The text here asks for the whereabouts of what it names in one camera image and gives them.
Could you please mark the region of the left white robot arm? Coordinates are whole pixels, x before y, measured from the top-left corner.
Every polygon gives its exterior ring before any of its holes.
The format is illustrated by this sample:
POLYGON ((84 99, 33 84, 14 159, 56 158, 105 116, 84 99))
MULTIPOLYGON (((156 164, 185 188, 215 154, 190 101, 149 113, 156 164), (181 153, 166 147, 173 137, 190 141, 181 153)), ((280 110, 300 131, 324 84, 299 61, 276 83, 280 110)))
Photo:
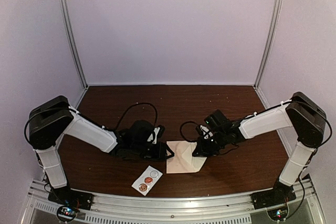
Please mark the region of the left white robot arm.
POLYGON ((64 205, 71 205, 76 197, 68 188, 57 151, 56 142, 60 137, 70 135, 112 155, 130 151, 142 159, 165 161, 175 154, 159 140, 164 131, 164 126, 146 120, 137 120, 128 129, 106 127, 83 115, 60 95, 30 112, 24 138, 35 150, 56 198, 64 205))

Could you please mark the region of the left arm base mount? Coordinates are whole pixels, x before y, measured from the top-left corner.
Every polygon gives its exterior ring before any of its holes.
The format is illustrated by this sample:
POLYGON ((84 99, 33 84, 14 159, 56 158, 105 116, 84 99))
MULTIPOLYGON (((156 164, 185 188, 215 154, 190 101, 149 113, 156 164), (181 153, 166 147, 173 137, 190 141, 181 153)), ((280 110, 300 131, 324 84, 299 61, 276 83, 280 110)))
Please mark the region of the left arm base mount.
POLYGON ((63 223, 75 220, 81 210, 90 210, 93 194, 71 189, 68 185, 54 189, 50 184, 48 200, 60 204, 56 217, 63 223))

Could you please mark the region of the sticker sheet with seals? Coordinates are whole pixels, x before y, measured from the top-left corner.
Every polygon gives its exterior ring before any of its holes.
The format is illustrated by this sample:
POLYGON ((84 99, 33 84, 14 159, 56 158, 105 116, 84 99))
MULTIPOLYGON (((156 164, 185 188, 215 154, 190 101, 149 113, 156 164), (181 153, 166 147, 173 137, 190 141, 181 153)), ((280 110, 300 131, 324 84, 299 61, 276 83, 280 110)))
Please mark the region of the sticker sheet with seals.
POLYGON ((132 188, 141 195, 146 196, 153 186, 162 177, 162 173, 152 166, 148 166, 146 170, 133 182, 132 188))

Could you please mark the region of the cream envelope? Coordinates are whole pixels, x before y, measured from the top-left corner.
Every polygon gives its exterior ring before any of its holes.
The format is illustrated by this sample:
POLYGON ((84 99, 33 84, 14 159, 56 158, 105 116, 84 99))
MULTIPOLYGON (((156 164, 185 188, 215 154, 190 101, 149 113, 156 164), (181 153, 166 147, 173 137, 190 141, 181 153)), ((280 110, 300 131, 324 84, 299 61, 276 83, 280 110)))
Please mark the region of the cream envelope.
POLYGON ((203 167, 206 157, 194 157, 192 152, 197 144, 187 141, 167 141, 168 147, 174 152, 174 157, 166 161, 167 174, 197 173, 203 167))

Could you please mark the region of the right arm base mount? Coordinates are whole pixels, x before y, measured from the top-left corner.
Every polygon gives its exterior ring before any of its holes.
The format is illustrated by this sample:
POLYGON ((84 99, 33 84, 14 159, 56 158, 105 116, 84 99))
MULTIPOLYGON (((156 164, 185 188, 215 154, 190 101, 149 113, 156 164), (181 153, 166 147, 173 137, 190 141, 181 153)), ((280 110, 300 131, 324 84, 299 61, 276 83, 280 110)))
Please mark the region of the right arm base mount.
POLYGON ((254 209, 267 209, 268 217, 273 221, 285 221, 289 215, 288 202, 296 199, 293 186, 287 186, 280 181, 273 188, 251 194, 254 209))

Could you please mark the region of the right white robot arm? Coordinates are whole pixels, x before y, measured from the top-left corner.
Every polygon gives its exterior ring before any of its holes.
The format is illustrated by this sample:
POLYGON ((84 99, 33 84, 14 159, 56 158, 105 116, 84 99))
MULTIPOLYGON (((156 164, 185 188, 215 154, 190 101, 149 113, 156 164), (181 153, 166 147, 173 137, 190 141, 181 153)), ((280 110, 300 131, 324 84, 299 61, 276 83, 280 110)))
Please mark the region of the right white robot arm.
POLYGON ((192 153, 194 157, 217 156, 226 145, 237 145, 268 132, 289 127, 295 130, 295 149, 281 171, 276 187, 269 192, 269 199, 274 204, 289 196, 289 187, 300 178, 317 150, 329 141, 324 132, 331 128, 325 112, 302 92, 241 119, 229 120, 216 110, 204 122, 205 129, 197 128, 199 137, 192 153))

